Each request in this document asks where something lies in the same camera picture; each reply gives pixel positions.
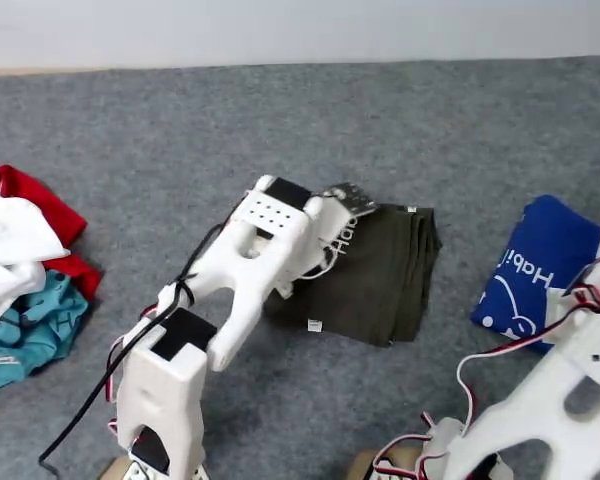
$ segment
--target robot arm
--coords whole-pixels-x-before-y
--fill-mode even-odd
[[[172,309],[174,302],[184,308],[131,349],[117,397],[118,443],[151,480],[193,477],[204,459],[200,397],[207,368],[222,371],[229,365],[273,289],[288,296],[294,280],[320,265],[323,271],[330,268],[325,248],[353,216],[374,208],[352,191],[358,194],[337,190],[347,204],[335,196],[313,196],[280,178],[262,177],[187,274],[160,292],[151,317]],[[234,300],[220,329],[185,310],[221,288],[232,289]],[[149,322],[142,319],[125,343]],[[146,435],[158,454],[146,451]],[[142,442],[136,442],[138,436]]]
[[[600,246],[597,258],[586,281],[600,292]],[[565,410],[565,399],[584,378],[600,385],[600,312],[582,309],[568,314],[573,306],[570,296],[563,297],[555,305],[558,312],[548,312],[549,318],[566,315],[552,332],[555,347],[465,435],[464,425],[454,419],[432,426],[432,440],[419,459],[420,464],[427,461],[429,479],[464,480],[494,453],[532,439],[551,448],[543,478],[592,479],[600,472],[600,403],[584,415]],[[490,476],[480,478],[509,480],[513,473],[499,464]]]

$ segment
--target printed logo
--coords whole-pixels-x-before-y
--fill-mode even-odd
[[[516,299],[513,296],[513,292],[511,291],[511,287],[507,283],[507,281],[500,275],[495,275],[493,277],[494,280],[499,282],[507,293],[507,298],[509,299],[509,305],[511,305],[511,317],[510,322],[511,326],[507,327],[507,330],[502,332],[503,335],[509,337],[513,340],[519,340],[522,337],[528,337],[530,335],[534,335],[536,333],[536,325],[533,323],[528,317],[521,315],[518,311],[518,305],[516,303]],[[480,303],[487,297],[486,293],[482,294],[480,298]],[[486,315],[482,318],[482,325],[491,328],[494,325],[494,319],[491,315]]]

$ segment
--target black cable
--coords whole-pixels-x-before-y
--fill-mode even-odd
[[[60,435],[58,435],[58,437],[38,457],[38,465],[50,472],[54,477],[60,478],[60,473],[53,465],[47,463],[46,459],[49,457],[49,455],[51,455],[54,452],[56,448],[60,446],[62,442],[64,442],[64,440],[69,436],[69,434],[78,424],[78,422],[82,420],[82,417],[84,417],[85,413],[87,413],[87,410],[89,410],[97,396],[100,394],[100,391],[107,383],[108,378],[113,374],[118,365],[120,365],[124,357],[147,333],[149,333],[156,325],[162,323],[163,320],[166,320],[166,318],[169,315],[171,315],[171,313],[176,309],[181,289],[182,287],[176,284],[176,296],[173,302],[171,302],[171,304],[165,309],[164,312],[162,312],[156,318],[151,320],[147,325],[145,325],[145,327],[142,330],[140,330],[140,332],[138,332],[138,334],[135,337],[133,337],[122,350],[120,350],[118,356],[113,360],[113,362],[111,362],[111,365],[109,366],[105,374],[98,381],[96,386],[93,388],[93,390],[91,391],[87,399],[84,401],[78,412],[71,419],[69,424],[64,428],[64,430],[62,430],[62,432],[60,432]]]
[[[202,241],[193,250],[193,252],[191,253],[191,255],[189,255],[189,258],[187,259],[187,262],[186,262],[184,268],[182,269],[182,271],[180,272],[180,274],[178,275],[178,277],[176,277],[176,280],[175,280],[175,282],[176,282],[176,288],[175,288],[173,302],[171,302],[171,304],[164,310],[164,312],[162,312],[160,315],[156,316],[156,318],[154,318],[147,325],[145,325],[145,327],[142,330],[140,330],[140,332],[138,332],[129,341],[129,343],[122,350],[120,350],[120,353],[118,354],[118,356],[116,356],[116,358],[113,360],[113,362],[111,362],[111,365],[109,365],[109,368],[107,368],[107,370],[105,371],[105,373],[102,376],[102,378],[98,381],[98,383],[96,384],[96,386],[93,388],[93,390],[91,391],[91,393],[89,394],[89,396],[86,398],[86,400],[84,401],[84,403],[82,404],[82,406],[80,407],[80,409],[78,410],[78,412],[71,419],[71,421],[69,422],[69,424],[64,428],[64,430],[62,430],[62,432],[60,432],[60,434],[57,436],[57,438],[38,457],[38,465],[40,465],[42,468],[44,468],[45,470],[47,470],[54,477],[60,478],[60,472],[58,472],[58,469],[55,468],[53,465],[47,463],[46,459],[60,446],[60,444],[62,442],[64,442],[64,440],[69,436],[69,434],[71,433],[71,431],[76,427],[76,425],[80,422],[80,420],[82,420],[82,417],[84,417],[85,413],[87,413],[87,410],[89,410],[89,408],[91,407],[91,405],[93,404],[93,402],[95,401],[95,399],[100,394],[100,391],[102,390],[102,388],[107,383],[107,380],[113,374],[113,372],[116,370],[116,368],[120,365],[120,363],[122,362],[122,360],[124,359],[124,357],[127,356],[127,354],[131,351],[131,349],[147,333],[149,333],[157,325],[161,324],[164,320],[167,319],[167,317],[169,315],[171,315],[171,313],[173,313],[173,311],[178,306],[178,301],[180,299],[180,293],[183,290],[185,290],[187,296],[189,296],[190,301],[193,299],[193,295],[191,293],[191,290],[189,290],[189,288],[184,283],[187,278],[192,278],[193,276],[195,276],[195,274],[188,275],[189,269],[193,265],[193,262],[195,262],[195,260],[198,258],[198,256],[200,255],[200,253],[202,252],[202,250],[204,249],[204,247],[206,246],[206,244],[209,243],[209,240],[211,240],[211,237],[217,231],[220,231],[224,227],[224,225],[227,223],[227,221],[228,221],[228,219],[229,219],[230,216],[231,216],[231,214],[229,214],[229,216],[227,217],[227,219],[223,223],[218,224],[218,225],[214,225],[206,233],[206,235],[204,236],[204,238],[202,239]]]
[[[563,297],[566,297],[567,295],[569,295],[571,293],[571,291],[573,290],[573,288],[581,283],[584,283],[584,281],[586,280],[586,278],[589,276],[589,274],[593,271],[593,268],[595,266],[597,266],[600,263],[600,257],[596,258],[593,262],[591,262],[589,265],[585,265],[584,267],[582,267],[582,270],[580,270],[580,272],[578,273],[578,275],[575,276],[575,278],[571,281],[571,283],[569,284],[569,286],[565,289],[564,293],[562,294]]]

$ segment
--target wire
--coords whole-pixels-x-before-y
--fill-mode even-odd
[[[331,270],[335,266],[336,260],[338,260],[338,252],[336,252],[336,249],[333,248],[332,245],[327,245],[325,248],[328,248],[329,250],[331,250],[331,255],[332,255],[331,260],[329,261],[329,264],[326,266],[326,268],[324,270],[320,270],[315,275],[303,275],[301,277],[298,277],[300,280],[315,280],[316,278],[321,277],[322,275],[327,273],[329,270]]]
[[[569,285],[565,289],[563,296],[569,295],[574,288],[576,288],[578,285],[581,285],[582,283],[584,283],[584,281],[587,279],[587,277],[589,275],[591,275],[591,273],[593,272],[595,267],[598,266],[599,264],[600,264],[600,257],[596,258],[589,265],[584,266],[582,268],[582,270],[580,270],[578,275],[576,275],[576,277],[573,279],[573,281],[571,282],[571,285]]]
[[[127,354],[131,351],[131,349],[147,333],[149,333],[154,327],[156,327],[157,325],[160,325],[164,320],[166,320],[167,317],[169,317],[169,315],[171,315],[173,313],[173,311],[178,307],[178,302],[180,300],[180,293],[182,293],[182,291],[183,291],[183,285],[184,285],[185,279],[191,278],[191,276],[188,274],[188,272],[189,272],[189,269],[191,268],[191,266],[193,265],[193,262],[195,262],[195,260],[198,258],[198,256],[200,255],[200,253],[202,252],[202,250],[204,249],[206,244],[211,240],[211,237],[217,231],[221,230],[224,227],[224,225],[227,223],[228,220],[229,220],[229,216],[222,224],[214,225],[206,233],[206,235],[204,236],[202,241],[198,244],[198,246],[193,250],[193,252],[189,256],[189,258],[187,259],[187,262],[185,263],[185,266],[182,269],[182,271],[180,272],[180,274],[178,275],[178,277],[176,277],[176,280],[175,280],[176,288],[175,288],[174,298],[173,298],[173,301],[171,302],[171,304],[169,304],[169,306],[162,313],[160,313],[153,320],[151,320],[149,323],[147,323],[147,325],[145,325],[144,328],[142,328],[142,330],[140,330],[131,340],[129,340],[129,343],[127,343],[127,345],[125,345],[122,348],[122,350],[120,350],[120,353],[116,356],[115,359],[113,359],[111,361],[111,364],[105,371],[104,375],[102,376],[102,378],[100,378],[100,380],[98,381],[96,386],[93,388],[91,393],[89,393],[86,400],[83,402],[82,406],[78,409],[77,413],[71,419],[69,424],[64,428],[64,430],[62,430],[62,432],[60,432],[60,434],[56,437],[56,439],[53,442],[51,442],[51,444],[45,449],[45,451],[42,452],[42,454],[38,457],[38,465],[40,465],[42,468],[47,470],[54,477],[60,478],[60,472],[53,465],[49,464],[46,461],[47,458],[49,458],[49,456],[60,446],[60,444],[62,442],[64,442],[64,440],[69,436],[71,431],[76,427],[76,425],[80,422],[80,420],[82,420],[82,417],[84,417],[84,415],[87,413],[87,410],[89,410],[89,408],[91,407],[91,405],[97,398],[97,396],[100,393],[100,391],[102,390],[102,388],[109,381],[109,377],[111,377],[111,375],[116,370],[116,368],[120,365],[120,363],[122,362],[124,357],[127,356]]]
[[[113,353],[116,351],[116,348],[118,348],[120,345],[122,345],[123,340],[124,340],[124,335],[120,335],[111,344],[111,348],[109,348],[109,355],[107,355],[106,369],[108,369],[111,366],[111,360],[113,358]],[[113,375],[111,375],[107,379],[107,383],[105,384],[104,399],[106,400],[107,403],[115,403],[115,400],[113,399]]]
[[[398,468],[398,467],[383,467],[383,466],[379,465],[380,461],[384,458],[384,456],[387,454],[387,452],[389,450],[391,450],[391,448],[393,448],[397,444],[402,443],[406,440],[419,440],[422,442],[428,442],[429,440],[431,440],[431,437],[429,435],[409,434],[409,435],[401,435],[399,437],[394,438],[389,443],[387,443],[384,447],[382,447],[382,449],[376,454],[376,456],[373,459],[373,462],[371,463],[371,466],[373,467],[373,469],[376,472],[382,473],[384,475],[397,475],[399,477],[408,478],[410,480],[422,480],[422,477],[415,471],[405,470],[403,468]]]
[[[142,465],[140,465],[140,463],[138,463],[137,460],[134,460],[131,463],[131,466],[134,465],[134,464],[138,467],[138,470],[140,470],[142,472],[142,475],[144,476],[145,480],[151,480],[151,478],[149,477],[149,474],[147,473],[147,471],[142,467]]]
[[[460,436],[464,436],[467,433],[469,426],[473,423],[473,416],[475,414],[475,399],[473,396],[473,392],[471,391],[471,389],[467,386],[467,384],[462,379],[462,368],[464,367],[464,365],[468,361],[474,360],[476,358],[492,358],[492,357],[497,357],[497,356],[504,355],[504,354],[507,354],[510,352],[514,352],[516,350],[520,350],[521,348],[524,348],[524,347],[540,340],[541,338],[547,336],[549,333],[553,332],[558,327],[560,327],[571,316],[572,313],[574,313],[578,310],[582,310],[582,309],[588,309],[588,310],[591,310],[592,312],[600,313],[600,306],[597,305],[596,303],[592,303],[592,302],[579,303],[576,306],[569,309],[567,311],[567,313],[565,313],[554,324],[545,328],[543,331],[536,333],[535,335],[531,335],[529,337],[515,340],[509,344],[501,345],[499,347],[493,348],[486,352],[468,355],[460,361],[460,363],[458,364],[458,367],[456,369],[456,380],[458,381],[458,383],[464,390],[465,394],[467,395],[467,399],[469,402],[469,408],[467,411],[467,419],[465,420],[464,427],[462,428]]]
[[[447,455],[449,452],[443,452],[443,453],[439,453],[437,455],[425,455],[418,457],[418,460],[416,461],[416,465],[415,465],[415,469],[416,472],[418,472],[418,478],[419,480],[429,480],[429,477],[427,477],[427,472],[424,468],[424,464],[427,462],[427,460],[434,460],[436,458],[442,458],[445,455]]]
[[[427,425],[427,427],[433,428],[435,426],[435,422],[433,421],[433,418],[431,418],[431,415],[429,415],[429,412],[422,412],[420,414],[420,418],[425,423],[425,425]]]

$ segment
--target red and white wire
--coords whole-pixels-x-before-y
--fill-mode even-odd
[[[431,415],[429,415],[429,412],[423,411],[420,414],[420,418],[425,423],[425,425],[427,425],[427,427],[433,428],[435,426],[435,422],[433,421],[433,418],[431,418]]]
[[[590,310],[595,311],[595,310],[599,310],[600,306],[597,303],[593,303],[593,302],[587,302],[587,301],[580,302],[576,306],[569,309],[567,311],[567,313],[565,313],[564,316],[560,320],[558,320],[551,326],[545,328],[542,332],[539,332],[535,335],[531,335],[529,337],[521,338],[519,340],[515,340],[507,345],[502,345],[500,347],[493,348],[486,352],[468,355],[460,361],[460,363],[458,364],[458,367],[456,369],[456,379],[457,379],[458,383],[460,384],[460,386],[462,387],[462,389],[464,390],[465,394],[467,395],[467,399],[469,402],[469,409],[467,411],[467,419],[465,420],[464,427],[462,428],[462,431],[460,433],[461,436],[464,436],[467,433],[467,430],[473,423],[473,417],[475,415],[475,399],[473,396],[473,392],[471,391],[471,389],[467,386],[467,384],[462,379],[462,368],[465,366],[465,364],[470,360],[474,360],[477,358],[498,357],[500,355],[505,355],[510,352],[515,352],[516,350],[520,350],[521,348],[531,345],[532,343],[537,342],[541,338],[547,336],[549,333],[553,332],[555,329],[560,327],[565,322],[565,320],[567,320],[571,316],[571,314],[573,312],[575,312],[577,310],[581,310],[583,308],[588,308]]]
[[[142,310],[142,313],[140,314],[140,318],[150,315],[153,311],[155,311],[156,307],[157,307],[157,304],[149,305],[148,307],[146,307],[144,310]],[[124,340],[124,335],[120,335],[111,344],[111,348],[109,348],[109,355],[107,355],[107,370],[109,369],[109,366],[111,365],[111,362],[113,361],[114,352],[120,345],[122,345],[123,340]],[[114,389],[113,375],[111,375],[109,378],[107,378],[107,383],[104,386],[104,398],[107,401],[107,403],[116,403],[115,398],[113,398],[113,389]]]
[[[118,419],[112,418],[107,422],[107,428],[111,433],[113,433],[116,437],[118,436]]]
[[[382,465],[379,465],[380,461],[383,459],[383,457],[387,454],[387,452],[389,450],[391,450],[393,447],[395,447],[398,443],[402,443],[407,440],[419,440],[421,442],[428,442],[429,440],[431,440],[431,437],[429,435],[409,434],[409,435],[401,435],[399,437],[394,438],[389,443],[387,443],[384,447],[382,447],[382,449],[374,457],[373,462],[371,464],[373,469],[376,472],[382,473],[384,475],[397,475],[399,477],[408,478],[410,480],[423,480],[422,475],[420,475],[420,473],[416,473],[417,470],[413,471],[413,470],[406,470],[404,468],[384,467]]]
[[[418,460],[416,460],[416,465],[415,465],[415,470],[416,470],[416,472],[418,472],[418,479],[419,480],[428,480],[427,472],[424,468],[424,465],[427,462],[427,460],[434,460],[436,458],[442,458],[445,455],[447,455],[447,453],[448,452],[439,453],[437,455],[425,455],[425,456],[418,457]]]

